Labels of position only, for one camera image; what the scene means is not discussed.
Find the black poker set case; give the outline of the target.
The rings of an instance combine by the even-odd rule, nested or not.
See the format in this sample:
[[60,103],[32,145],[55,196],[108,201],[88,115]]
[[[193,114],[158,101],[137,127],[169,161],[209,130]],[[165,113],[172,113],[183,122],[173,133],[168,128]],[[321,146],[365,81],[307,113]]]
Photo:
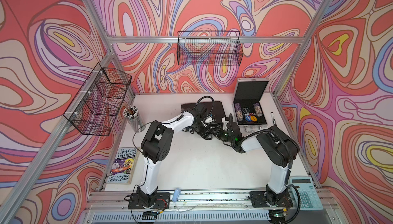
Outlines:
[[198,105],[196,103],[184,103],[181,105],[181,109],[184,111],[191,109],[201,110],[203,113],[202,118],[205,118],[207,115],[209,115],[211,119],[215,120],[213,124],[222,123],[226,117],[221,101],[201,101]]

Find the silver poker set case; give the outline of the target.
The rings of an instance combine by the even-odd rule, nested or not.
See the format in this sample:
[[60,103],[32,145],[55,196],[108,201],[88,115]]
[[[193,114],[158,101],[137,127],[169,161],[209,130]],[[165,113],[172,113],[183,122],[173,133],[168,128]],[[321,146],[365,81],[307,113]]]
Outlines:
[[267,78],[239,78],[233,94],[236,122],[246,132],[259,131],[267,127],[261,98],[269,84]]

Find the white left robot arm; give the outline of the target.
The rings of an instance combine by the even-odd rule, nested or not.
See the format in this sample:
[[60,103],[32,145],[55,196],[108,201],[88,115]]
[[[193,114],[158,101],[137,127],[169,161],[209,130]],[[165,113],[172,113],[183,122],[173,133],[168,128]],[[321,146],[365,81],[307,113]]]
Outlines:
[[183,109],[181,114],[165,122],[157,120],[150,126],[141,142],[144,156],[144,177],[136,190],[129,195],[130,210],[146,209],[149,212],[164,211],[169,208],[171,194],[158,192],[158,172],[160,163],[168,156],[174,134],[192,131],[204,140],[212,140],[222,129],[222,122],[213,116],[215,101],[211,96],[203,96],[192,108]]

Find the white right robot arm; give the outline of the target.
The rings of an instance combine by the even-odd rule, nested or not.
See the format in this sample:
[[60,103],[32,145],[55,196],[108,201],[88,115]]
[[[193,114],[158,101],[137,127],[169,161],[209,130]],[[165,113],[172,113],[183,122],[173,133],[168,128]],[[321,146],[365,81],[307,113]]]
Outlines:
[[243,136],[233,117],[226,117],[224,128],[218,138],[238,153],[246,153],[262,148],[271,161],[271,173],[266,185],[265,201],[269,206],[277,206],[288,193],[288,182],[293,162],[300,151],[297,143],[276,124],[269,128]]

